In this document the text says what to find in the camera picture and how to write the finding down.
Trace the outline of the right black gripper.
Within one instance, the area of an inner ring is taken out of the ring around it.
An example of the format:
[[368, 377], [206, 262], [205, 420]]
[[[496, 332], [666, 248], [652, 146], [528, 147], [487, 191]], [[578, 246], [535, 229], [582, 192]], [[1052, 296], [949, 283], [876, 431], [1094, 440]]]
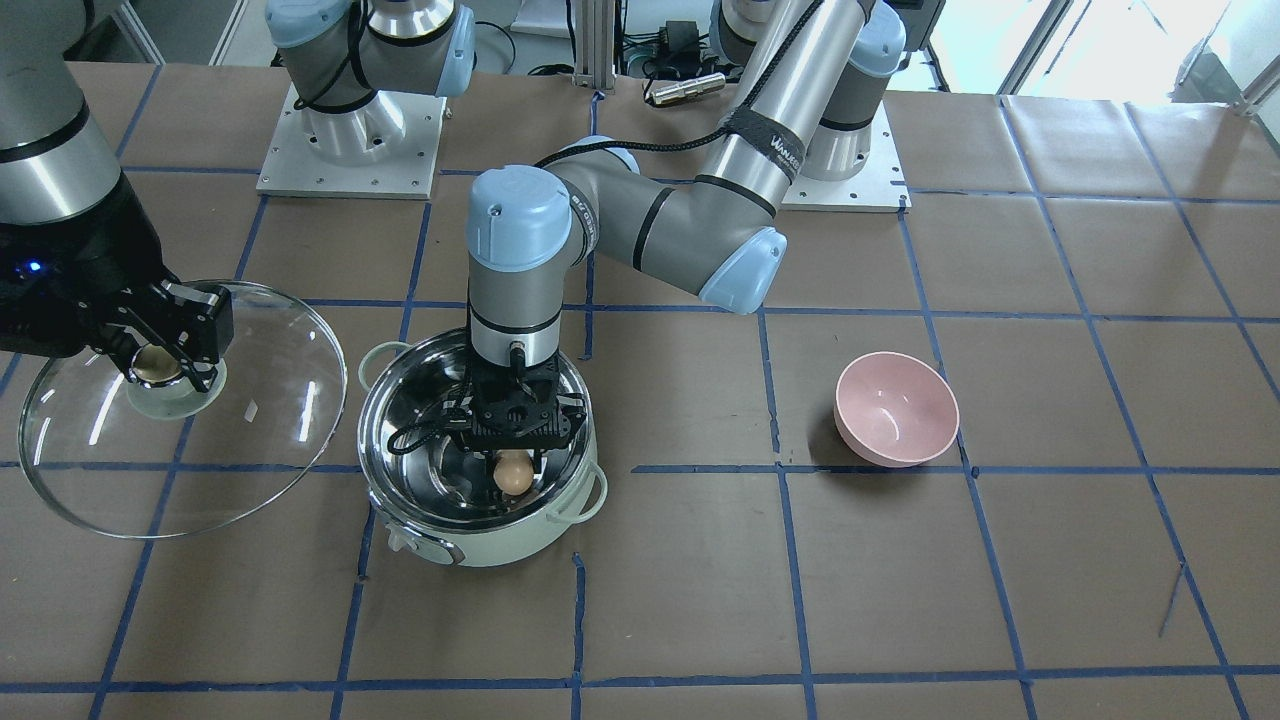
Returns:
[[165, 348], [200, 393], [234, 337], [227, 286], [186, 284], [125, 176], [91, 209], [38, 225], [3, 224], [1, 347], [41, 357], [84, 348], [137, 380], [134, 360]]

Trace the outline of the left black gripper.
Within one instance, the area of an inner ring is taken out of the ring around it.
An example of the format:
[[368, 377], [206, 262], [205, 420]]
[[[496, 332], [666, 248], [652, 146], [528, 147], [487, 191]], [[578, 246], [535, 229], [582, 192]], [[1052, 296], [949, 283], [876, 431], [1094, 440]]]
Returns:
[[534, 477], [544, 477], [550, 450], [567, 448], [588, 419], [586, 396], [563, 389], [564, 366], [550, 357], [516, 372], [471, 357], [460, 404], [445, 410], [445, 433], [494, 479], [499, 450], [529, 450]]

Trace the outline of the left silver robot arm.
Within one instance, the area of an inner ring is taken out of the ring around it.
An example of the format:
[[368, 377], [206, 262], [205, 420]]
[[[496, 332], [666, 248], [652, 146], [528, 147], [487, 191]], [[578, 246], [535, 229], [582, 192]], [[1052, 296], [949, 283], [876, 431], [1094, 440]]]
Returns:
[[[649, 143], [605, 137], [474, 182], [467, 365], [434, 436], [489, 461], [568, 447], [588, 419], [584, 402], [558, 388], [570, 268], [599, 251], [704, 304], [751, 314], [787, 249], [774, 217], [788, 188], [861, 169], [906, 49], [900, 14], [886, 1], [780, 1], [756, 22], [735, 1], [716, 20], [744, 72], [717, 128], [676, 145], [708, 150], [690, 184], [645, 177], [634, 154]], [[759, 37], [740, 38], [751, 26]]]

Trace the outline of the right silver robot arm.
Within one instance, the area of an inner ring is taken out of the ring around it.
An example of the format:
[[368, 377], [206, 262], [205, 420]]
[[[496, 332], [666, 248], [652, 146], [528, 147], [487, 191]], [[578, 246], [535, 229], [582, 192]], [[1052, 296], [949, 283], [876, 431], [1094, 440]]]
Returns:
[[109, 357], [138, 384], [210, 393], [230, 293], [184, 284], [64, 55], [114, 1], [5, 1], [1, 13], [3, 348]]

